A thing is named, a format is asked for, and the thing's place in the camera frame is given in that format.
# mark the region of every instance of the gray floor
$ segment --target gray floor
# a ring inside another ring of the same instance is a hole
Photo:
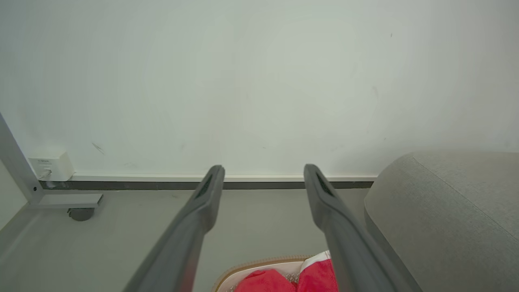
[[[363,221],[368,189],[337,190]],[[110,191],[93,218],[26,210],[15,239],[0,233],[1,291],[121,291],[192,191]],[[268,257],[326,250],[305,190],[224,191],[205,236],[194,292],[210,291],[228,268]]]

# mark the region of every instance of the red cloth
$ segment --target red cloth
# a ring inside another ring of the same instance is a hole
[[[276,270],[255,271],[243,279],[235,292],[338,292],[330,259],[315,261],[290,283]]]

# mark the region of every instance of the white electrical box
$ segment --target white electrical box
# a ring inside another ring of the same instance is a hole
[[[41,157],[29,157],[28,160],[38,180],[67,181],[74,174],[74,168],[66,152]]]

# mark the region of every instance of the gray sofa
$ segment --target gray sofa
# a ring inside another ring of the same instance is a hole
[[[364,211],[412,290],[519,291],[519,153],[405,155]]]

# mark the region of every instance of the metal frame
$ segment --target metal frame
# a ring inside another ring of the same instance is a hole
[[[29,203],[29,208],[96,208],[103,194],[46,194],[0,113],[0,160]]]

